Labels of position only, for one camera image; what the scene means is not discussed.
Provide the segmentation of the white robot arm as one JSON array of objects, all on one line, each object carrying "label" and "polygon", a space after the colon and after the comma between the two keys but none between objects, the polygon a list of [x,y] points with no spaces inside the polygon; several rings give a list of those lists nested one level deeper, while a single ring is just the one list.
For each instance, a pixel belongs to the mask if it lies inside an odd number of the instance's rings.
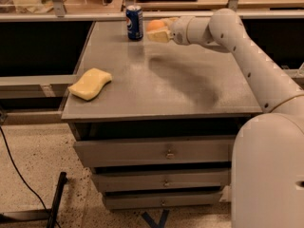
[{"label": "white robot arm", "polygon": [[198,45],[231,54],[258,112],[236,135],[231,160],[231,228],[304,228],[304,89],[248,35],[241,17],[153,20],[158,43]]}]

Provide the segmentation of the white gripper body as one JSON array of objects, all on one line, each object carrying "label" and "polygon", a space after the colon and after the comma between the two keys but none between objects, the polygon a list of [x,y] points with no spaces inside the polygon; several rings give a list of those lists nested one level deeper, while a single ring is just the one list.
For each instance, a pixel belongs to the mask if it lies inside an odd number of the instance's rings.
[{"label": "white gripper body", "polygon": [[189,45],[187,39],[187,30],[193,16],[182,16],[178,18],[171,26],[170,31],[173,36],[173,41],[178,45]]}]

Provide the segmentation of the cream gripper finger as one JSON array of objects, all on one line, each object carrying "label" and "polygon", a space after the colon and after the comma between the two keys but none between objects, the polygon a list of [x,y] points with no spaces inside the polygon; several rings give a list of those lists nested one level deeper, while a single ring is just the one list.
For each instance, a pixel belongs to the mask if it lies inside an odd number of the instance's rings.
[{"label": "cream gripper finger", "polygon": [[168,17],[168,18],[162,18],[161,19],[163,21],[163,23],[167,26],[167,27],[171,27],[171,25],[176,22],[178,20],[178,17]]},{"label": "cream gripper finger", "polygon": [[157,29],[147,32],[150,41],[158,43],[168,43],[172,39],[171,31],[168,29]]}]

